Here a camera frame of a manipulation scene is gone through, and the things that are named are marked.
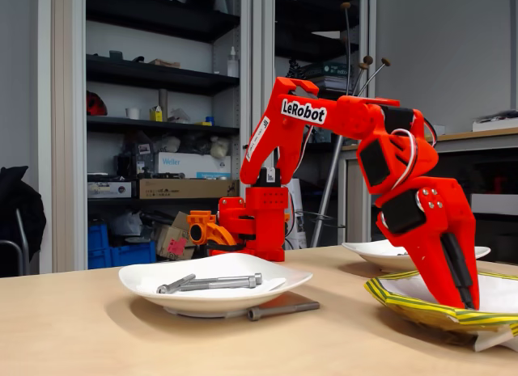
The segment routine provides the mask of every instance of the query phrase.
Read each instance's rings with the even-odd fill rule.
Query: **cup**
[[[140,118],[140,108],[126,108],[126,117],[131,120],[138,120]]]

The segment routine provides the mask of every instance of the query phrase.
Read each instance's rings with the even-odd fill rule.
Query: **yellow plate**
[[[478,336],[477,351],[502,344],[518,352],[518,277],[480,272],[478,283],[479,311],[437,304],[417,271],[375,277],[365,289],[416,323]]]

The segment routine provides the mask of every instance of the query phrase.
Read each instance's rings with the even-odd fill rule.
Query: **black jacket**
[[[29,259],[40,250],[41,239],[47,220],[41,195],[22,182],[28,167],[3,167],[0,170],[0,240],[10,240],[22,247],[16,209],[19,209],[25,235],[29,244]],[[16,254],[0,244],[0,277],[18,275]]]

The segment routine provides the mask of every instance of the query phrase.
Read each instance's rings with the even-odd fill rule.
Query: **paper plate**
[[[414,322],[478,336],[476,351],[504,345],[518,352],[518,277],[480,272],[478,284],[479,311],[437,304],[417,271],[375,277],[365,289]]]
[[[394,247],[388,240],[371,243],[342,243],[342,246],[373,263],[384,272],[415,270],[415,265],[404,247]],[[475,247],[475,257],[480,259],[491,252],[488,247]]]
[[[194,273],[197,279],[262,274],[255,289],[210,289],[157,294],[159,285]],[[119,279],[134,294],[164,306],[173,314],[218,318],[243,315],[246,309],[268,302],[311,279],[310,272],[271,263],[244,253],[225,253],[198,260],[138,264],[121,268]]]

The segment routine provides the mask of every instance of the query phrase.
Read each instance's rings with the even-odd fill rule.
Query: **red robot arm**
[[[243,252],[283,260],[288,198],[281,184],[289,183],[299,164],[304,126],[329,129],[361,140],[357,155],[367,188],[381,194],[376,224],[393,245],[406,248],[435,299],[478,309],[474,217],[455,180],[422,176],[438,155],[424,137],[421,112],[390,99],[331,101],[317,93],[312,82],[277,78],[240,170],[241,181],[252,185],[247,205],[239,197],[222,198],[219,225],[242,242]],[[276,148],[270,187],[261,165]]]

